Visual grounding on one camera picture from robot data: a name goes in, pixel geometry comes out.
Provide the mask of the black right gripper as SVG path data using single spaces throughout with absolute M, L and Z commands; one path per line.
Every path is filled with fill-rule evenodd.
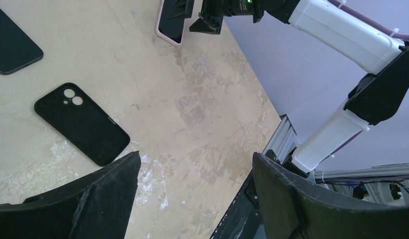
M 189 31 L 218 35 L 224 17 L 254 15 L 256 12 L 253 0 L 204 0 L 198 19 L 189 27 Z

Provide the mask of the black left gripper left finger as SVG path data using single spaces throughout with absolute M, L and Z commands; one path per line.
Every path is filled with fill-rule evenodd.
M 141 158 L 130 152 L 75 181 L 0 205 L 0 239 L 122 239 L 134 204 Z

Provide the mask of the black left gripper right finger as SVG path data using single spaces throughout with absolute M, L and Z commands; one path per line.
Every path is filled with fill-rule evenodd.
M 253 177 L 269 239 L 409 239 L 409 206 L 336 193 L 257 152 Z

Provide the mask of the black phone case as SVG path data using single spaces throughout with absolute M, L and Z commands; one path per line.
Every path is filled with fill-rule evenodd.
M 98 166 L 106 166 L 130 136 L 74 83 L 64 83 L 34 104 L 35 112 Z

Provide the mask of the black phone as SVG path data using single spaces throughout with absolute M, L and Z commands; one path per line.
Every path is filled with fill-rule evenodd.
M 0 9 L 0 74 L 13 74 L 43 56 L 41 48 Z

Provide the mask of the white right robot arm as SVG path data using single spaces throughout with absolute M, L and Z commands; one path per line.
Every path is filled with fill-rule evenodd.
M 232 26 L 296 131 L 304 173 L 409 163 L 409 36 L 361 20 L 345 0 L 205 0 L 191 32 Z

